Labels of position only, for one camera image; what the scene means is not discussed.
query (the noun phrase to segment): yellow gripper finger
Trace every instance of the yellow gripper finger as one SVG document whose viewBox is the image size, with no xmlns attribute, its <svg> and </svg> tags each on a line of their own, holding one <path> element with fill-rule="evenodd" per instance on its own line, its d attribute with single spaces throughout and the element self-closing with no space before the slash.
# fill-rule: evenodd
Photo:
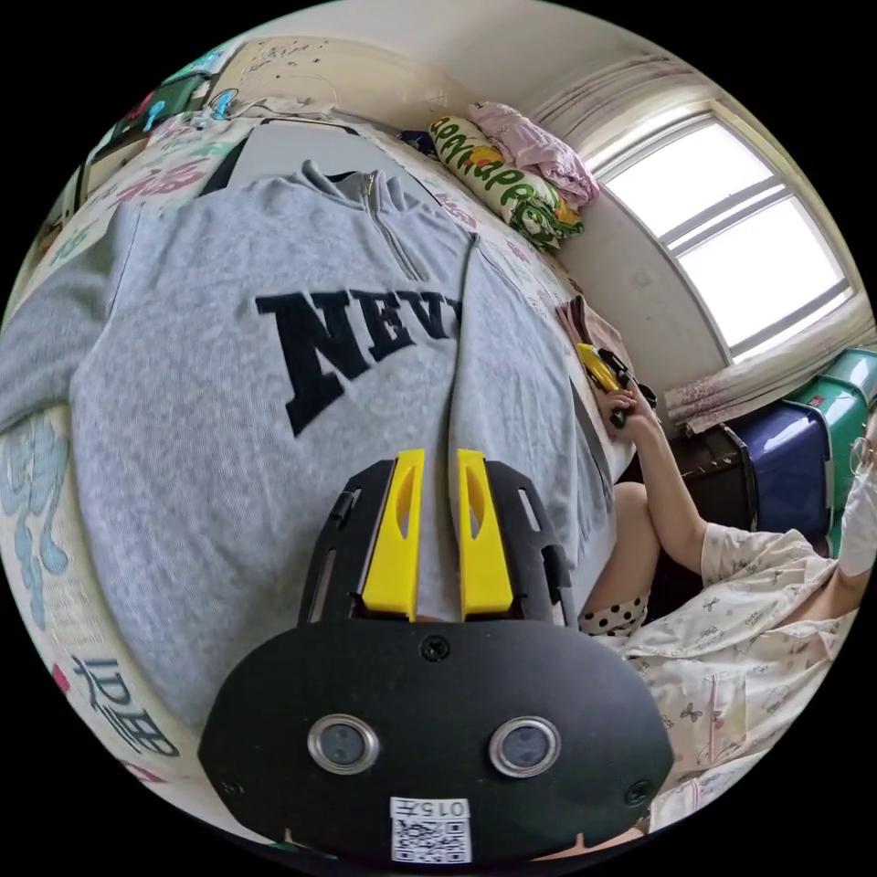
<svg viewBox="0 0 877 877">
<path fill-rule="evenodd" d="M 369 612 L 404 616 L 409 621 L 417 616 L 420 503 L 425 460 L 423 450 L 406 450 L 396 457 L 362 593 Z"/>
<path fill-rule="evenodd" d="M 463 620 L 473 615 L 501 615 L 512 607 L 512 582 L 502 550 L 484 455 L 459 450 L 460 602 Z M 472 532 L 472 517 L 478 532 Z"/>
<path fill-rule="evenodd" d="M 615 373 L 603 362 L 594 347 L 590 344 L 577 344 L 576 348 L 582 365 L 607 393 L 614 393 L 621 389 L 621 384 L 615 377 Z"/>
</svg>

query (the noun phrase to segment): window frame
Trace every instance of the window frame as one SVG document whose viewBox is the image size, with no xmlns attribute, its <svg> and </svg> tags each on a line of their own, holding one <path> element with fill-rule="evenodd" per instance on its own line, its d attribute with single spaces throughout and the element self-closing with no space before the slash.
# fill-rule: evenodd
<svg viewBox="0 0 877 877">
<path fill-rule="evenodd" d="M 615 195 L 609 188 L 608 184 L 612 180 L 623 174 L 635 164 L 643 161 L 651 155 L 654 155 L 665 146 L 675 143 L 690 134 L 699 131 L 702 128 L 711 125 L 720 125 L 727 133 L 731 134 L 744 148 L 752 153 L 758 161 L 762 162 L 770 171 L 771 175 L 766 179 L 754 185 L 748 186 L 740 192 L 730 195 L 714 205 L 706 208 L 685 222 L 680 223 L 676 228 L 656 236 L 635 213 L 635 211 L 624 204 L 622 200 Z M 831 241 L 830 236 L 825 229 L 821 227 L 813 211 L 810 209 L 808 200 L 800 192 L 794 181 L 787 179 L 783 173 L 776 167 L 769 156 L 765 155 L 755 144 L 748 141 L 741 132 L 737 131 L 733 125 L 729 124 L 725 119 L 720 118 L 712 111 L 701 111 L 694 113 L 684 119 L 674 122 L 657 132 L 653 132 L 641 140 L 634 143 L 629 148 L 623 150 L 618 155 L 602 162 L 594 170 L 594 176 L 604 189 L 604 195 L 609 194 L 612 201 L 617 204 L 624 212 L 633 219 L 639 228 L 646 234 L 655 245 L 661 250 L 665 258 L 674 267 L 683 284 L 689 293 L 695 299 L 700 311 L 706 319 L 708 325 L 713 332 L 715 341 L 718 343 L 722 356 L 727 365 L 733 365 L 737 357 L 748 353 L 761 344 L 769 341 L 775 335 L 791 328 L 797 322 L 805 320 L 820 308 L 825 307 L 830 301 L 839 296 L 844 296 L 844 301 L 848 301 L 855 294 L 852 282 L 844 265 L 842 254 L 837 251 Z M 680 258 L 686 253 L 691 252 L 701 244 L 717 237 L 747 219 L 755 216 L 769 207 L 780 204 L 783 201 L 794 199 L 795 205 L 800 211 L 802 218 L 811 227 L 817 243 L 826 252 L 826 255 L 837 264 L 841 272 L 841 279 L 831 286 L 829 289 L 816 296 L 807 304 L 796 309 L 792 313 L 787 314 L 780 320 L 771 323 L 757 333 L 749 335 L 742 342 L 738 342 L 733 346 L 729 346 L 724 339 L 724 333 L 717 321 L 713 317 L 712 310 L 706 300 L 695 286 L 688 272 L 680 262 Z"/>
</svg>

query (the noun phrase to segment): pink cloth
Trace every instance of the pink cloth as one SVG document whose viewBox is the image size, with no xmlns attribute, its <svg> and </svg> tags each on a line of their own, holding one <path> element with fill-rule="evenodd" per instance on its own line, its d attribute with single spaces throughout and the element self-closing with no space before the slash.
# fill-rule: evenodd
<svg viewBox="0 0 877 877">
<path fill-rule="evenodd" d="M 621 341 L 621 334 L 610 322 L 588 307 L 584 296 L 576 297 L 557 306 L 557 319 L 573 344 L 591 344 L 611 350 L 628 369 L 632 368 L 630 355 Z"/>
<path fill-rule="evenodd" d="M 496 144 L 502 157 L 551 183 L 574 210 L 600 194 L 597 180 L 576 152 L 504 103 L 473 103 L 469 118 Z"/>
</svg>

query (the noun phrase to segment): quarter-zip collar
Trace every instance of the quarter-zip collar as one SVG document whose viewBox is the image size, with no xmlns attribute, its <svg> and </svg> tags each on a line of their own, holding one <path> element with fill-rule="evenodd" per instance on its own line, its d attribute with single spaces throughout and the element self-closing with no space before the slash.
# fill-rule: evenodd
<svg viewBox="0 0 877 877">
<path fill-rule="evenodd" d="M 388 177 L 383 171 L 356 172 L 333 183 L 318 170 L 314 162 L 307 161 L 290 180 L 373 213 L 406 213 L 421 205 L 421 202 L 406 193 L 398 177 Z"/>
</svg>

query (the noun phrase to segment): knee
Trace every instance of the knee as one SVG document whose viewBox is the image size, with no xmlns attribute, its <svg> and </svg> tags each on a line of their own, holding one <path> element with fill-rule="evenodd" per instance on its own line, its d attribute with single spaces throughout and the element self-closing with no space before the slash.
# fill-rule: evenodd
<svg viewBox="0 0 877 877">
<path fill-rule="evenodd" d="M 618 533 L 636 533 L 637 536 L 654 535 L 654 525 L 649 514 L 646 488 L 634 481 L 626 481 L 615 487 L 615 514 Z"/>
<path fill-rule="evenodd" d="M 615 485 L 615 507 L 619 517 L 622 515 L 642 515 L 649 512 L 649 500 L 644 484 L 624 481 Z"/>
</svg>

